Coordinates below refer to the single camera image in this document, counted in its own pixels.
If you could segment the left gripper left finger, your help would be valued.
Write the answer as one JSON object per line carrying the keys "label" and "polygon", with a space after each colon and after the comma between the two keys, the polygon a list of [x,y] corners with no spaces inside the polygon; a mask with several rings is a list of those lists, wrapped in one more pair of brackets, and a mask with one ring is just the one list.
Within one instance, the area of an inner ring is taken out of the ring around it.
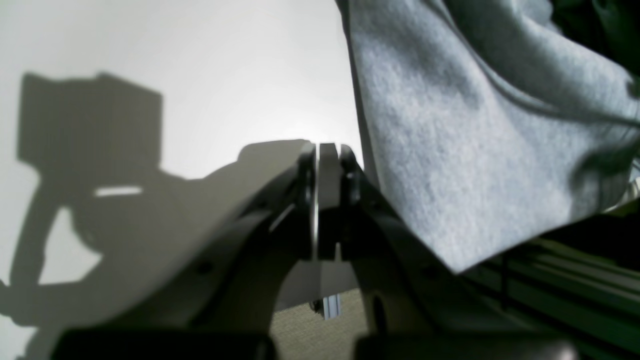
{"label": "left gripper left finger", "polygon": [[62,346],[258,346],[299,261],[316,260],[319,147],[305,145],[173,278],[107,323],[73,329]]}

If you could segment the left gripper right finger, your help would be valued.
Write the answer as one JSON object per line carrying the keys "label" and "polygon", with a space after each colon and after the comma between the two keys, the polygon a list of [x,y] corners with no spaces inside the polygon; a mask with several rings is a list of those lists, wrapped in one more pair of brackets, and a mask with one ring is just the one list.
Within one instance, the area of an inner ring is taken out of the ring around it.
{"label": "left gripper right finger", "polygon": [[491,334],[501,319],[407,228],[346,146],[318,146],[318,258],[355,273],[382,337]]}

